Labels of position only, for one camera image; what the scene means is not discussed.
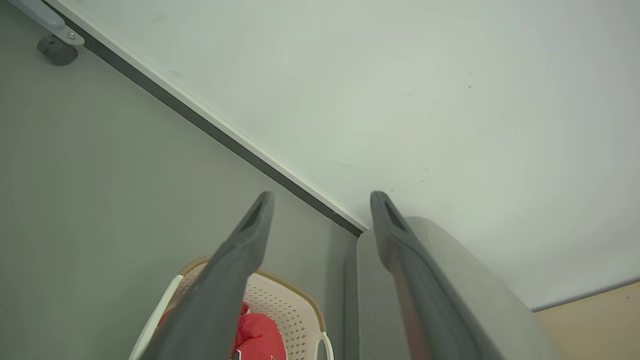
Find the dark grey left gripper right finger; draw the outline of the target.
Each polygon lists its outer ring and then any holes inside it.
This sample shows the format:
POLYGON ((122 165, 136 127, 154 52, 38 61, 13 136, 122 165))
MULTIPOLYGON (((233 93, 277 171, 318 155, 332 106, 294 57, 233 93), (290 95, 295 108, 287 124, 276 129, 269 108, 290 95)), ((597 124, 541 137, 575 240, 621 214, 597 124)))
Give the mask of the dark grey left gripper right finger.
POLYGON ((480 359, 468 310, 390 196, 373 191, 370 209, 378 255, 393 277, 412 359, 480 359))

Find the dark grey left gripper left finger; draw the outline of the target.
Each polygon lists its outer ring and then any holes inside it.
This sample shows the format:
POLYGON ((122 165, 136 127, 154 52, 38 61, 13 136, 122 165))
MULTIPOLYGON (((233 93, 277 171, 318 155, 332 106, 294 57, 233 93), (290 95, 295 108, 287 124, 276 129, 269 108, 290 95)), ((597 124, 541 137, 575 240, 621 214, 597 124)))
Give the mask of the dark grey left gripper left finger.
POLYGON ((144 360, 231 358, 249 276, 263 263, 274 194, 261 193, 141 354, 144 360))

